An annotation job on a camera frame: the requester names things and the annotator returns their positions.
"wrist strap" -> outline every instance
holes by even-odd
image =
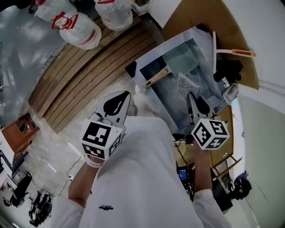
[[[101,163],[96,163],[96,162],[94,162],[94,161],[92,161],[89,157],[88,157],[88,154],[85,154],[84,155],[84,160],[85,160],[85,162],[89,165],[89,166],[91,166],[92,168],[100,168],[101,167],[101,165],[103,164],[103,162],[101,162]]]

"white shirt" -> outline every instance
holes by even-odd
[[[163,120],[127,117],[125,126],[126,136],[99,169],[86,208],[56,197],[51,228],[231,227],[211,190],[195,193],[193,202],[189,199],[176,173],[173,141]]]

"white plastic bag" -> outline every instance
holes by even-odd
[[[59,34],[66,42],[84,50],[97,47],[102,36],[99,26],[80,12],[74,16],[66,14],[57,20],[56,25],[60,27]]]
[[[65,16],[66,13],[75,15],[77,9],[68,0],[44,0],[40,1],[35,16],[52,22],[57,15]]]
[[[123,31],[133,23],[132,0],[94,1],[96,11],[109,29]]]

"wooden floor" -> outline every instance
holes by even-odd
[[[114,32],[95,21],[102,30],[98,47],[82,50],[66,45],[49,66],[29,104],[60,132],[93,98],[125,73],[125,67],[154,47],[155,41],[136,16],[127,31]]]

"metal scrubber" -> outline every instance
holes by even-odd
[[[191,81],[181,72],[178,73],[177,91],[185,100],[189,92],[192,92],[195,100],[198,100],[200,96],[200,86]]]

